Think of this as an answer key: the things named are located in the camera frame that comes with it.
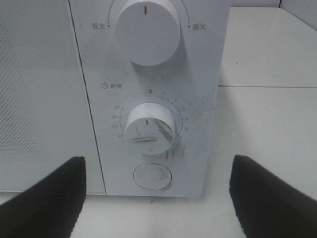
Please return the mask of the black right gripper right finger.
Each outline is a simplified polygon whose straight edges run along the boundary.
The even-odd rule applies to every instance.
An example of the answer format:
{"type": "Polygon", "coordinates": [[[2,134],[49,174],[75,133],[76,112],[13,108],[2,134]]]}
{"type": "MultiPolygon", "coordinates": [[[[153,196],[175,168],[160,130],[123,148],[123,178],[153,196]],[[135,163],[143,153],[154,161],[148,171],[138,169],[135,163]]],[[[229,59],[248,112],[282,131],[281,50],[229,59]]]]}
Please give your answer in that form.
{"type": "Polygon", "coordinates": [[[235,155],[229,194],[248,238],[315,238],[317,202],[255,160],[235,155]]]}

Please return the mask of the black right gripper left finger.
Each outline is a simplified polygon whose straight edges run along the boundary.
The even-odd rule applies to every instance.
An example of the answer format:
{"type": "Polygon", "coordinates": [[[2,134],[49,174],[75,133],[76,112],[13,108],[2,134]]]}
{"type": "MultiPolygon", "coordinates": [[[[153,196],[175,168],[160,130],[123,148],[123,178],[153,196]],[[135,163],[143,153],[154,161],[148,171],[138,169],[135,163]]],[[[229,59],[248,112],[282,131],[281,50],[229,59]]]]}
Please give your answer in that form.
{"type": "Polygon", "coordinates": [[[2,238],[69,238],[86,199],[84,157],[72,157],[0,206],[2,238]]]}

